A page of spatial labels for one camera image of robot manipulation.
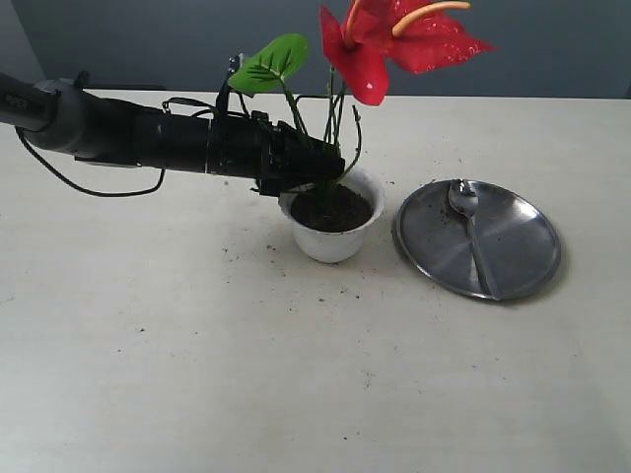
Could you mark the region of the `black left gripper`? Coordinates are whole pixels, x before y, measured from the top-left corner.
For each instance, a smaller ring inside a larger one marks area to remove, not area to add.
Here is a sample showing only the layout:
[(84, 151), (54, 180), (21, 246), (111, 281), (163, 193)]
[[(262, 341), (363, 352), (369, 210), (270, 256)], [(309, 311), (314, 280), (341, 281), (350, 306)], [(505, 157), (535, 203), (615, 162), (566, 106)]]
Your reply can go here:
[(205, 171), (251, 179), (254, 191), (269, 197), (343, 174), (344, 159), (311, 150), (308, 143), (303, 133), (262, 112), (250, 118), (216, 116), (209, 128)]

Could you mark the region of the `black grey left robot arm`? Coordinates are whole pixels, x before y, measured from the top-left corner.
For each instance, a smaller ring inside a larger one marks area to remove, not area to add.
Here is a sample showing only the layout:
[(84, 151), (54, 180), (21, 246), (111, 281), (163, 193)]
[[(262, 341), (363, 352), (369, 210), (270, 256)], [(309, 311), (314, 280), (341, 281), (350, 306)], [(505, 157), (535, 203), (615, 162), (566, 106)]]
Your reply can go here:
[(230, 111), (233, 93), (224, 84), (214, 103), (199, 104), (200, 114), (179, 115), (169, 106), (187, 98), (154, 108), (97, 97), (79, 81), (28, 84), (2, 75), (1, 120), (34, 157), (46, 150), (93, 166), (249, 178), (263, 196), (344, 173), (333, 145), (258, 110)]

